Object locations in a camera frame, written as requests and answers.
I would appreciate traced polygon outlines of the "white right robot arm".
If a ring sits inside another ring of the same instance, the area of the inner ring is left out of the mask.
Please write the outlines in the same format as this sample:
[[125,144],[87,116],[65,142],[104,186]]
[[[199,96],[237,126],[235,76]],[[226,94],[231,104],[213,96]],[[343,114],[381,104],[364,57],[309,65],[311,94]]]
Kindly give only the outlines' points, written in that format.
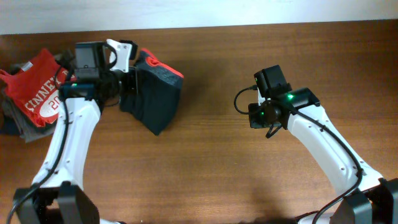
[[337,194],[321,209],[289,223],[397,223],[397,179],[386,180],[355,152],[308,88],[277,95],[259,90],[249,111],[251,125],[268,128],[267,138],[281,128],[295,136]]

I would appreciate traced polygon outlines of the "black leggings with red waistband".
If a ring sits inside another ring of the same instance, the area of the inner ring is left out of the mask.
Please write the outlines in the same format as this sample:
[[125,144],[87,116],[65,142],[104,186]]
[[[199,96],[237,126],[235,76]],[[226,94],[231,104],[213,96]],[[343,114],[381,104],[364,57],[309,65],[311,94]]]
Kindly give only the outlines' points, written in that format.
[[158,136],[177,112],[184,75],[148,49],[141,49],[131,73],[137,77],[138,88],[132,94],[121,95],[119,109],[132,114]]

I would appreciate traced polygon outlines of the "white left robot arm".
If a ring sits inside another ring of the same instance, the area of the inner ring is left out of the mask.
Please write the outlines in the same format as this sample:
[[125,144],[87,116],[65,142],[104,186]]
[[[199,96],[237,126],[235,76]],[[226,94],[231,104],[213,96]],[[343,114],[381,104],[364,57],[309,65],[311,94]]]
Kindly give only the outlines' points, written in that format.
[[106,102],[136,89],[130,61],[138,46],[131,40],[107,39],[75,45],[75,65],[54,84],[60,98],[55,131],[45,160],[29,188],[15,191],[7,223],[106,223],[83,190],[90,139]]

